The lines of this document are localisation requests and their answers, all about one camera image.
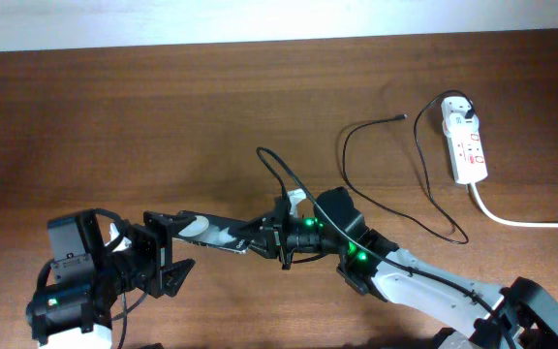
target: green led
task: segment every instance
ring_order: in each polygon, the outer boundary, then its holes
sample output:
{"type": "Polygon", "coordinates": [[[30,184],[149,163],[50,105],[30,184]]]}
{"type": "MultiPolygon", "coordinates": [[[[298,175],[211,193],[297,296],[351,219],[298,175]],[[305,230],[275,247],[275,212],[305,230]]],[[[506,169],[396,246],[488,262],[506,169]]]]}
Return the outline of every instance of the green led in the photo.
{"type": "Polygon", "coordinates": [[[355,252],[357,252],[357,247],[353,243],[348,242],[348,254],[351,255],[355,252]]]}

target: brown wooden surface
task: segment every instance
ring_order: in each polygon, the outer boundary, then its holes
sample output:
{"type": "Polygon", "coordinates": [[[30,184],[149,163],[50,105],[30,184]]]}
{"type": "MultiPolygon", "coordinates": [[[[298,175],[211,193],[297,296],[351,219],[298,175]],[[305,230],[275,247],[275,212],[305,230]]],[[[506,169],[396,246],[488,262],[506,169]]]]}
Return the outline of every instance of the brown wooden surface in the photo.
{"type": "MultiPolygon", "coordinates": [[[[482,121],[486,204],[509,219],[558,220],[558,31],[0,53],[0,348],[35,347],[24,309],[49,258],[49,218],[93,206],[133,222],[146,209],[252,218],[278,194],[257,145],[320,193],[342,183],[336,149],[347,125],[405,112],[407,121],[355,135],[352,178],[448,232],[420,186],[412,127],[452,87],[472,97],[482,121]]],[[[558,301],[558,230],[481,214],[454,185],[440,124],[440,110],[429,113],[421,143],[435,196],[469,245],[360,198],[356,206],[425,261],[504,285],[523,275],[558,301]]],[[[150,299],[130,316],[128,348],[340,347],[429,337],[442,326],[358,296],[335,257],[281,271],[253,253],[174,249],[198,264],[175,299],[150,299]]]]}

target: white backdrop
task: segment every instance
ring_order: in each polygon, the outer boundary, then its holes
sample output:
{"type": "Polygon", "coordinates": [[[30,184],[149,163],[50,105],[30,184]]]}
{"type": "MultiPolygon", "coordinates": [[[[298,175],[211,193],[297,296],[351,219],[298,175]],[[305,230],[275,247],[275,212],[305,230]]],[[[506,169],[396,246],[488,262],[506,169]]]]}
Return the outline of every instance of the white backdrop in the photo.
{"type": "Polygon", "coordinates": [[[558,28],[558,0],[0,0],[0,50],[558,28]]]}

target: wood grain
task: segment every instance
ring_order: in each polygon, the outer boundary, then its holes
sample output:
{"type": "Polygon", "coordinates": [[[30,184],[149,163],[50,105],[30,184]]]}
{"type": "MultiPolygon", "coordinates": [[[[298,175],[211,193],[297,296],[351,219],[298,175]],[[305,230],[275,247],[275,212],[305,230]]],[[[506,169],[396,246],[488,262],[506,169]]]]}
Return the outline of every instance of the wood grain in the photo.
{"type": "MultiPolygon", "coordinates": [[[[252,218],[278,194],[257,145],[320,193],[342,184],[347,125],[405,112],[355,135],[352,179],[448,232],[423,194],[412,122],[452,87],[482,121],[486,204],[509,219],[558,220],[558,30],[0,53],[0,348],[35,347],[24,309],[49,258],[49,218],[93,206],[134,222],[147,209],[252,218]]],[[[504,285],[522,275],[558,301],[558,230],[483,216],[453,183],[440,121],[434,110],[419,125],[434,195],[471,243],[437,240],[355,198],[368,225],[443,269],[504,285]]],[[[174,253],[198,264],[175,299],[131,315],[125,347],[341,347],[442,327],[358,296],[332,257],[281,271],[254,254],[174,253]]]]}

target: white power strip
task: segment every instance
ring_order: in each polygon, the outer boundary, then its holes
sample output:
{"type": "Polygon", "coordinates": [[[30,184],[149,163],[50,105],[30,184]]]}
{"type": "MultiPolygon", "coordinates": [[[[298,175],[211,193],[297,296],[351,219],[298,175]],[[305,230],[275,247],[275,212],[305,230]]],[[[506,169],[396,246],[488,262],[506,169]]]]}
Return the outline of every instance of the white power strip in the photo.
{"type": "Polygon", "coordinates": [[[475,184],[488,176],[481,146],[480,120],[474,111],[471,111],[467,117],[471,105],[464,97],[448,97],[443,100],[441,108],[443,132],[447,136],[455,182],[470,185],[473,197],[483,214],[495,222],[514,227],[558,228],[558,223],[515,222],[503,219],[495,216],[485,207],[475,184]]]}

